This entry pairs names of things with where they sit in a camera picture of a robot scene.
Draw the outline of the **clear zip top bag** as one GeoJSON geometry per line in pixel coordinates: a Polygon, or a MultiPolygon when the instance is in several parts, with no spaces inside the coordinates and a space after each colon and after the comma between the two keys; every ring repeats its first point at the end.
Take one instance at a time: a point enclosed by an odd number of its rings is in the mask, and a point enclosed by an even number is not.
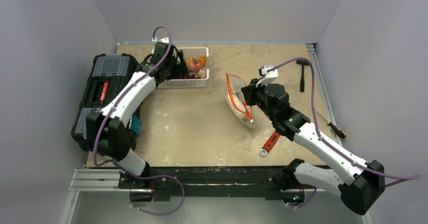
{"type": "Polygon", "coordinates": [[[246,127],[256,129],[257,124],[254,119],[251,106],[245,103],[241,88],[246,87],[247,83],[239,76],[233,74],[226,75],[226,102],[235,117],[246,127]]]}

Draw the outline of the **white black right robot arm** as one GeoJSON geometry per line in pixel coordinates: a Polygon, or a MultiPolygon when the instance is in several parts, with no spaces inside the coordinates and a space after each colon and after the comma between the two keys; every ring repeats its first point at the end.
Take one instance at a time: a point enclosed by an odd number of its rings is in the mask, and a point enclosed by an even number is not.
{"type": "Polygon", "coordinates": [[[241,89],[245,104],[258,108],[271,121],[276,133],[312,152],[328,165],[313,166],[302,159],[292,160],[283,169],[282,189],[310,185],[338,196],[351,211],[365,215],[386,188],[384,166],[368,162],[344,149],[317,130],[314,122],[290,106],[283,85],[257,86],[252,79],[241,89]]]}

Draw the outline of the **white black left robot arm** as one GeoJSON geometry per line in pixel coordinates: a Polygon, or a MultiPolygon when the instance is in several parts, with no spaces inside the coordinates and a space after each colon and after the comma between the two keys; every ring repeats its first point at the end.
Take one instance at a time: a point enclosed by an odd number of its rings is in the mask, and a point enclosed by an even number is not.
{"type": "Polygon", "coordinates": [[[144,99],[177,71],[178,56],[168,37],[156,41],[149,59],[137,66],[120,93],[100,111],[92,111],[86,117],[94,164],[102,165],[97,155],[108,158],[131,174],[131,182],[137,188],[149,185],[150,174],[145,171],[148,163],[132,149],[127,126],[144,99]]]}

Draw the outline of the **purple grape bunch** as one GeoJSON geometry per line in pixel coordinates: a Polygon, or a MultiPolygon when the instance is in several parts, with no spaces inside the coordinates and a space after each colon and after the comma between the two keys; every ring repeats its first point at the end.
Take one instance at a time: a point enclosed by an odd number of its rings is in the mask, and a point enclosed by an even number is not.
{"type": "Polygon", "coordinates": [[[199,76],[195,75],[195,74],[190,74],[190,75],[185,75],[185,76],[178,76],[177,79],[201,79],[199,76]]]}

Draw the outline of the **white radish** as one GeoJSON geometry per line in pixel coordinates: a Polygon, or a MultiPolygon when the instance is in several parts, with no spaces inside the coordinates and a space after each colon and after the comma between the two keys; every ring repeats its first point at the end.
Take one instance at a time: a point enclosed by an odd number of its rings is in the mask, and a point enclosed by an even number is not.
{"type": "Polygon", "coordinates": [[[255,128],[255,120],[252,112],[252,107],[248,106],[244,102],[244,98],[241,93],[238,94],[227,94],[226,102],[231,108],[237,119],[248,128],[255,128]]]}

